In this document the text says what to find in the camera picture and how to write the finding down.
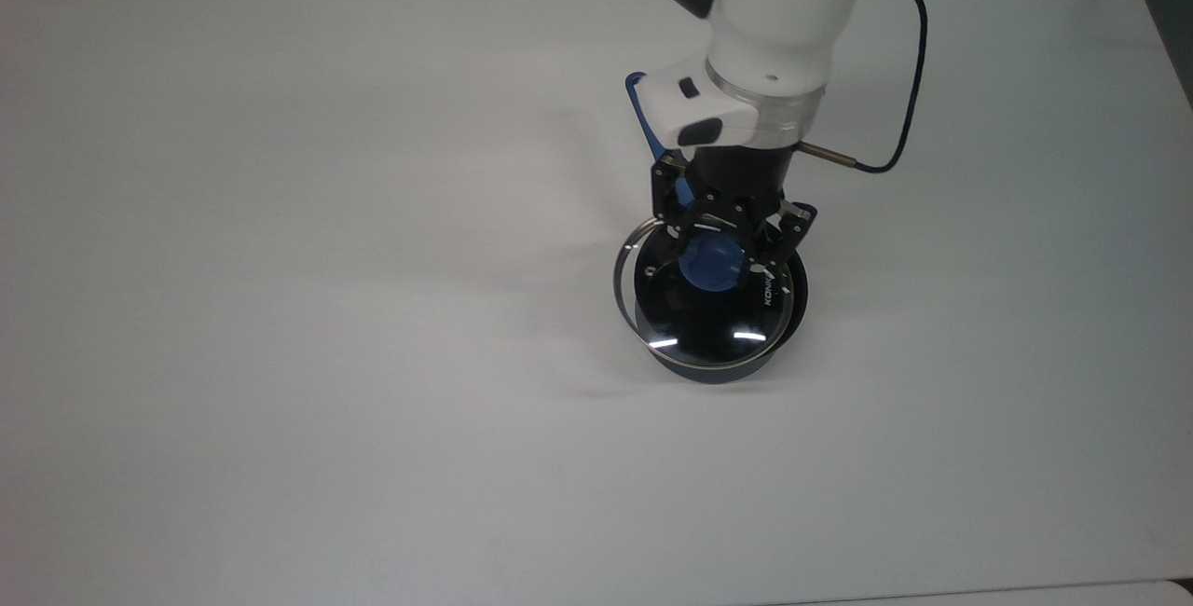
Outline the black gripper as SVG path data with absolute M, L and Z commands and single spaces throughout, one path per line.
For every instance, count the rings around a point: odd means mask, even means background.
M 778 273 L 796 256 L 817 219 L 817 208 L 785 200 L 784 183 L 795 148 L 758 150 L 744 146 L 701 147 L 691 161 L 680 152 L 662 152 L 651 167 L 651 234 L 690 240 L 698 216 L 696 194 L 686 180 L 735 199 L 749 199 L 761 219 L 750 229 L 747 251 L 752 273 Z

